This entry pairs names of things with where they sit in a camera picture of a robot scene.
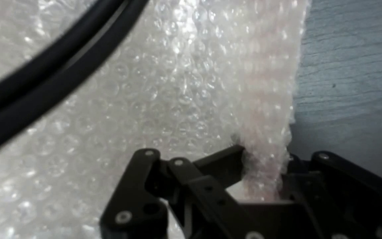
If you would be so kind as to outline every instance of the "bolt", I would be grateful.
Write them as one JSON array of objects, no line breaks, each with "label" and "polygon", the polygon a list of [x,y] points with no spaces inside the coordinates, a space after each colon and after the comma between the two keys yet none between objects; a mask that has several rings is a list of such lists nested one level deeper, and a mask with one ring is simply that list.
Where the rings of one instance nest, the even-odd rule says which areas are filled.
[{"label": "bolt", "polygon": [[324,161],[328,161],[328,160],[330,160],[330,156],[326,154],[326,153],[320,153],[319,157],[320,157],[322,160],[324,160]]},{"label": "bolt", "polygon": [[258,232],[250,232],[247,233],[246,239],[265,239],[265,238]]},{"label": "bolt", "polygon": [[177,165],[177,166],[182,166],[182,165],[184,165],[184,161],[182,161],[182,160],[177,160],[177,161],[176,161],[176,165]]},{"label": "bolt", "polygon": [[145,154],[146,154],[146,157],[153,157],[154,152],[153,151],[148,151]]},{"label": "bolt", "polygon": [[332,239],[349,239],[349,238],[347,235],[344,235],[344,234],[335,234],[332,237]]},{"label": "bolt", "polygon": [[116,224],[127,225],[133,220],[133,214],[131,212],[121,212],[116,216]]}]

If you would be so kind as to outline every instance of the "plastic bubble wrap sheet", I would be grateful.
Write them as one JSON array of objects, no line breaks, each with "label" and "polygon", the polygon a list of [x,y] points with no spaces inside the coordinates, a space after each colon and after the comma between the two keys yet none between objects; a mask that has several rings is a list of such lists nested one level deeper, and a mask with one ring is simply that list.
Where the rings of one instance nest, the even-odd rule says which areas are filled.
[{"label": "plastic bubble wrap sheet", "polygon": [[[0,77],[91,4],[0,2]],[[99,238],[115,186],[146,147],[197,160],[235,136],[249,151],[247,190],[235,196],[272,201],[288,158],[307,8],[307,0],[150,0],[111,62],[0,151],[0,238]]]}]

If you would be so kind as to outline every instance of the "gray surface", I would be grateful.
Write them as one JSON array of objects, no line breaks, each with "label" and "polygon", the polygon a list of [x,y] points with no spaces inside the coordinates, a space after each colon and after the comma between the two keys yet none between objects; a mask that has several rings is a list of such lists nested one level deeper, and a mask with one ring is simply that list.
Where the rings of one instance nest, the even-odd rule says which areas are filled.
[{"label": "gray surface", "polygon": [[307,24],[291,151],[382,177],[382,0],[314,0]]}]

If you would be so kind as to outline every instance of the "black cable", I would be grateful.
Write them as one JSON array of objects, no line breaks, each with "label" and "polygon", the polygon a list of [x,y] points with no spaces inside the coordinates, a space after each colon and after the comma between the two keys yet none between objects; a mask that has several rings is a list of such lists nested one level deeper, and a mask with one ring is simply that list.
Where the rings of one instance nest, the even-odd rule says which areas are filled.
[{"label": "black cable", "polygon": [[125,0],[99,0],[63,38],[23,68],[0,80],[0,109],[67,64]]},{"label": "black cable", "polygon": [[87,46],[87,50],[81,50],[80,55],[71,59],[68,66],[47,81],[2,109],[0,145],[39,120],[100,68],[128,36],[146,3],[148,0],[127,0],[123,7],[116,10],[115,16],[104,27],[104,32],[91,40],[93,46]]}]

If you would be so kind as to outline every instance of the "bubble wrap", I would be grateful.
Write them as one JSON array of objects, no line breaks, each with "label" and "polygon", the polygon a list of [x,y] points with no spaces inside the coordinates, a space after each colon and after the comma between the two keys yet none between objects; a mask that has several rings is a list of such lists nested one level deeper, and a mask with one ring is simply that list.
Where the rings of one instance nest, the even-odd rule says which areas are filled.
[{"label": "bubble wrap", "polygon": [[[91,4],[0,2],[0,77]],[[100,216],[141,148],[198,160],[238,139],[249,156],[234,196],[275,200],[307,8],[307,0],[150,0],[109,63],[0,151],[0,239],[99,238]]]}]

